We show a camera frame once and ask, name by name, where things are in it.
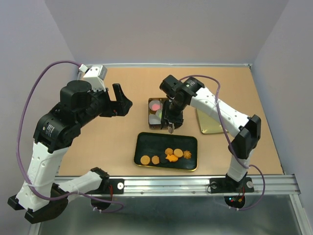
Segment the metal tongs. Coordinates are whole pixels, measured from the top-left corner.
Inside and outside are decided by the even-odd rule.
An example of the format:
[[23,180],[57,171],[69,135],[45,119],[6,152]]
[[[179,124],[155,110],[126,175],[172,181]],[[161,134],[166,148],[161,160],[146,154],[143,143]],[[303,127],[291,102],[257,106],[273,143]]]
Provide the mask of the metal tongs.
[[170,134],[172,134],[172,133],[174,132],[174,129],[175,129],[174,124],[173,124],[173,123],[170,123],[170,124],[168,125],[168,132],[169,132]]

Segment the brown swirl cookie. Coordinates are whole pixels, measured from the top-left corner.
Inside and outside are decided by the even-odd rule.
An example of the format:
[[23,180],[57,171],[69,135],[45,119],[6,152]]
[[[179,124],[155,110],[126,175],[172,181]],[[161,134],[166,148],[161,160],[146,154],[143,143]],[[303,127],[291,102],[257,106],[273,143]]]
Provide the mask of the brown swirl cookie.
[[173,155],[173,149],[171,149],[171,148],[166,148],[166,149],[165,149],[165,154],[166,154],[166,155]]

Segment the round sandwich biscuit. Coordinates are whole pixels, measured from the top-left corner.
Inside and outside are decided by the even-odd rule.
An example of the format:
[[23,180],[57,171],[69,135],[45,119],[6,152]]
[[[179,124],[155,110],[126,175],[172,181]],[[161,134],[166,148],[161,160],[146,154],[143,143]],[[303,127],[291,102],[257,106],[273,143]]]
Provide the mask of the round sandwich biscuit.
[[181,158],[183,156],[183,151],[181,149],[175,149],[173,151],[173,154],[177,157],[177,158]]

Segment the gold tin lid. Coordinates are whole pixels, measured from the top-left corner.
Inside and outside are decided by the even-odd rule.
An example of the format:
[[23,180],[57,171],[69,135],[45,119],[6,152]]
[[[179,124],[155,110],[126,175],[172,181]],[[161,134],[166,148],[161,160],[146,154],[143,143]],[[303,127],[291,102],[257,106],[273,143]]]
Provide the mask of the gold tin lid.
[[202,134],[210,135],[223,133],[222,126],[201,110],[196,109],[196,116]]

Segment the pink round cookie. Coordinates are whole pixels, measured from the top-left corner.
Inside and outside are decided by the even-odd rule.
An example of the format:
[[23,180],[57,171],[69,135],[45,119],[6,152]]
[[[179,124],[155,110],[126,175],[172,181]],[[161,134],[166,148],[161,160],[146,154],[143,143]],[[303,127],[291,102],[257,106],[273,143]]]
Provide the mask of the pink round cookie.
[[160,105],[159,104],[153,104],[152,105],[152,110],[153,111],[157,111],[157,110],[159,110],[160,109]]

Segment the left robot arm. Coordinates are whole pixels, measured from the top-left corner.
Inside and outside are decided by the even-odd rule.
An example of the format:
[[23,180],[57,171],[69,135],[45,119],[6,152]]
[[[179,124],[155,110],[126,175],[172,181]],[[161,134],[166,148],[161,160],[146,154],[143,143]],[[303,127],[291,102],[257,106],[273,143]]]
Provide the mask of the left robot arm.
[[31,224],[58,217],[78,196],[94,190],[112,192],[108,173],[98,167],[60,184],[55,183],[55,176],[63,156],[83,126],[96,117],[123,117],[129,112],[132,102],[121,86],[114,84],[113,90],[114,101],[106,89],[93,91],[87,81],[70,81],[61,89],[59,103],[38,121],[28,179],[20,192],[8,199],[14,210],[25,210],[25,218]]

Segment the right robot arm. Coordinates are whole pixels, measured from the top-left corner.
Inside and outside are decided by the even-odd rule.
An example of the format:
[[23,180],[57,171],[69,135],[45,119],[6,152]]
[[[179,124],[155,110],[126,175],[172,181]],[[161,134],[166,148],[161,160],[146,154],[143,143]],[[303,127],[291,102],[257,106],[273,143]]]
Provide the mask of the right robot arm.
[[198,78],[199,75],[190,75],[177,80],[169,75],[161,82],[159,88],[169,98],[162,117],[170,133],[182,126],[186,106],[194,107],[218,122],[232,154],[225,185],[228,190],[236,191],[243,185],[250,156],[260,140],[261,119],[257,115],[249,117],[227,105],[219,99],[218,91],[213,94]]

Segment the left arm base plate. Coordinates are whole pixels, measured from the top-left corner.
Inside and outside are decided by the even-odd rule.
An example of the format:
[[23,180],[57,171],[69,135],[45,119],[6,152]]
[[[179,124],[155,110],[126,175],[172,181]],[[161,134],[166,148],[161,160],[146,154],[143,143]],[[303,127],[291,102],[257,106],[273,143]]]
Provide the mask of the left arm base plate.
[[112,188],[113,194],[123,194],[124,193],[124,182],[123,178],[109,178],[101,182],[97,189],[90,190],[87,194],[110,194],[109,187]]

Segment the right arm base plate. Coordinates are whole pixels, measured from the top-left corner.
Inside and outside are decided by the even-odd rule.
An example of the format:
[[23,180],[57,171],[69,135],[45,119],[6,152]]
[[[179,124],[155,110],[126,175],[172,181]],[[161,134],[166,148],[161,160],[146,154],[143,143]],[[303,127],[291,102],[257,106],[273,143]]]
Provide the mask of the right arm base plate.
[[211,193],[239,193],[243,189],[248,193],[254,192],[253,182],[250,177],[245,177],[240,182],[228,177],[210,178],[209,186]]

